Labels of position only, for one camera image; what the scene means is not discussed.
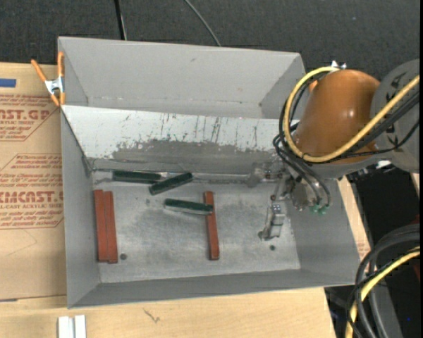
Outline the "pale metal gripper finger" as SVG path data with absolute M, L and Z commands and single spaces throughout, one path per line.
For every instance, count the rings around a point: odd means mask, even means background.
M 247 178 L 247 186 L 250 188 L 256 187 L 260 183 L 277 182 L 283 178 L 282 171 L 266 170 L 263 168 L 253 168 Z
M 270 205 L 267 209 L 264 227 L 258 233 L 259 238 L 262 241 L 267 241 L 280 237 L 285 219 L 286 214 L 281 204 Z

